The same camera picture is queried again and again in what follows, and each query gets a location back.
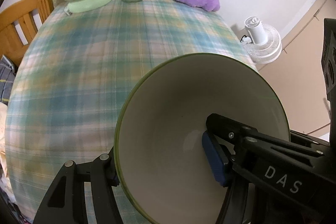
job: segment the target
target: pillow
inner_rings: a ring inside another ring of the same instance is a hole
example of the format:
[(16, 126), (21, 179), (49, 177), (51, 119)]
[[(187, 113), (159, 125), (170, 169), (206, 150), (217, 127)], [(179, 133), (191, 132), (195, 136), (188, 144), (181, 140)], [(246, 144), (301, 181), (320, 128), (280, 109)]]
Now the pillow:
[(0, 102), (6, 105), (11, 95), (15, 73), (15, 65), (3, 55), (0, 60)]
[(5, 123), (7, 115), (7, 105), (0, 102), (0, 163), (3, 172), (7, 176), (7, 163), (5, 158)]
[(16, 199), (13, 193), (11, 182), (9, 181), (9, 177), (5, 177), (3, 170), (0, 170), (0, 176), (0, 188), (7, 194), (9, 200), (16, 204)]

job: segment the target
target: fan base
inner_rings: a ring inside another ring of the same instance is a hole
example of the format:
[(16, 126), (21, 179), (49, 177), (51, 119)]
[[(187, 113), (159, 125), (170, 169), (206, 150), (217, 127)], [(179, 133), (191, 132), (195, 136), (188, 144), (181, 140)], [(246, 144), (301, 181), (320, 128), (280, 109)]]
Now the fan base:
[(65, 8), (69, 14), (81, 13), (97, 9), (109, 3), (111, 0), (71, 0)]

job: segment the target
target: plaid tablecloth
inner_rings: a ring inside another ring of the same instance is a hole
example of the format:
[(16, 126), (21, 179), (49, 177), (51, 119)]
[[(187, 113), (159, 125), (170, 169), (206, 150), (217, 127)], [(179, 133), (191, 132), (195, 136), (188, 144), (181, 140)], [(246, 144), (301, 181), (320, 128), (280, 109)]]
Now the plaid tablecloth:
[[(113, 0), (71, 16), (63, 10), (53, 11), (28, 48), (8, 105), (8, 171), (18, 206), (31, 220), (65, 161), (92, 161), (111, 149), (122, 105), (151, 68), (192, 52), (255, 68), (219, 15), (173, 0)], [(86, 195), (95, 223), (89, 187)], [(120, 187), (115, 195), (125, 224), (148, 223)]]

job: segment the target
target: wooden headboard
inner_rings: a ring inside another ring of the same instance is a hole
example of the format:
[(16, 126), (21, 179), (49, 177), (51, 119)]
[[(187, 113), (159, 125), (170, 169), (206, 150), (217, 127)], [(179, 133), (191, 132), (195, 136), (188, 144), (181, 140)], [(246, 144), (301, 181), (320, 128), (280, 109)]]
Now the wooden headboard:
[[(43, 23), (54, 10), (53, 0), (20, 0), (0, 13), (0, 58), (6, 55), (17, 66), (37, 33), (32, 11), (37, 9)], [(18, 20), (28, 44), (23, 45), (14, 22)]]

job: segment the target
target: bowl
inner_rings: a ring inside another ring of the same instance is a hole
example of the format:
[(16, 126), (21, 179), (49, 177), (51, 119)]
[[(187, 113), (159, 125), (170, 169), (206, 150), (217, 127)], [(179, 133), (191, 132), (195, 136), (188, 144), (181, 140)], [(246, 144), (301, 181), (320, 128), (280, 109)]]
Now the bowl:
[(216, 222), (227, 189), (215, 181), (202, 148), (211, 113), (290, 138), (278, 97), (247, 65), (196, 53), (155, 67), (125, 101), (114, 141), (124, 192), (151, 223)]

